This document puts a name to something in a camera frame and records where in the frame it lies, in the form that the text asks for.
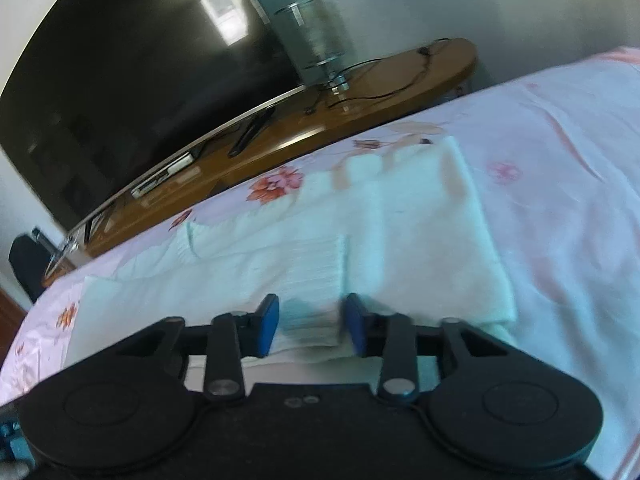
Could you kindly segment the white knitted garment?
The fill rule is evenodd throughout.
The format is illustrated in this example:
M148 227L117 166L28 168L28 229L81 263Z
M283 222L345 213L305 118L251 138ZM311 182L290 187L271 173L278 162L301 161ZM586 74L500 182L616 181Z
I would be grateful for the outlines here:
M348 158L213 226L184 222L110 278L89 276L66 363L162 318L204 325L269 294L280 301L274 351L337 353L351 292L422 324L514 320L512 287L455 140Z

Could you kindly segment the silver set-top box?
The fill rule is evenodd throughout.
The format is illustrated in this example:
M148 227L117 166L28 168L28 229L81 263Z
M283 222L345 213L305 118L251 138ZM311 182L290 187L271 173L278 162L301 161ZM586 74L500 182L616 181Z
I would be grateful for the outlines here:
M170 164L167 164L164 168L158 170L155 174L152 174L152 176L149 176L147 179L135 186L130 192L131 196L134 198L142 197L146 193L154 190L154 188L157 188L160 184L164 183L174 174L178 174L178 172L180 172L187 166L190 166L192 162L194 162L194 160L195 158L191 153L183 154L182 156L180 156Z

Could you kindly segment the black remote control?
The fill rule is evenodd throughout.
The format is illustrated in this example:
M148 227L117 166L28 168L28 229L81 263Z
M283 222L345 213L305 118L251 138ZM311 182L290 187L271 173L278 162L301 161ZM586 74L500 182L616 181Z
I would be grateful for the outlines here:
M235 158L245 151L246 148L260 135L262 129L269 124L276 109L274 107L266 108L254 115L250 120L239 139L235 141L232 148L228 151L229 158Z

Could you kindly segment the black chair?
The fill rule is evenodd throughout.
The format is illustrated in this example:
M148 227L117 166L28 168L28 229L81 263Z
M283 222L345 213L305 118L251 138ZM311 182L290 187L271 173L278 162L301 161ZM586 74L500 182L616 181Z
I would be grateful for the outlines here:
M27 234L18 236L9 251L9 264L30 301L34 304L46 289L43 277L51 254Z

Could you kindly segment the wooden tv cabinet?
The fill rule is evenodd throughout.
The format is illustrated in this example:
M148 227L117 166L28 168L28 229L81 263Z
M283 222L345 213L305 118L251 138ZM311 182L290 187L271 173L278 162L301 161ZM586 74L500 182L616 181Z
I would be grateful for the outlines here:
M427 54L409 50L364 63L349 75L337 98L307 89L276 107L260 135L235 158L228 151L239 127L216 134L191 166L140 198L120 196L98 220L76 231L81 266L210 196L277 168L318 148L424 110L459 89L475 70L475 44L464 38L437 40Z

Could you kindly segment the pink floral bed sheet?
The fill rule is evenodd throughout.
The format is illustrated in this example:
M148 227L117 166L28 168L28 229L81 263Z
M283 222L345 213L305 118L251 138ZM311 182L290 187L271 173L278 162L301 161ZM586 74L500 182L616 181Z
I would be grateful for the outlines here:
M514 286L522 348L597 391L590 464L639 474L639 52L618 48L476 92L358 134L181 211L60 278L32 307L1 369L11 401L61 369L89 275L194 223L284 200L317 169L397 144L455 138Z

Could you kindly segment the large black television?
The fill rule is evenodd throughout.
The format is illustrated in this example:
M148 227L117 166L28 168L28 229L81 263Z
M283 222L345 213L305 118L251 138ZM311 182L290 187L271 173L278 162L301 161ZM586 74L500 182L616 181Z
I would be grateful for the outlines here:
M257 0L58 0L1 95L1 144L64 229L302 81Z

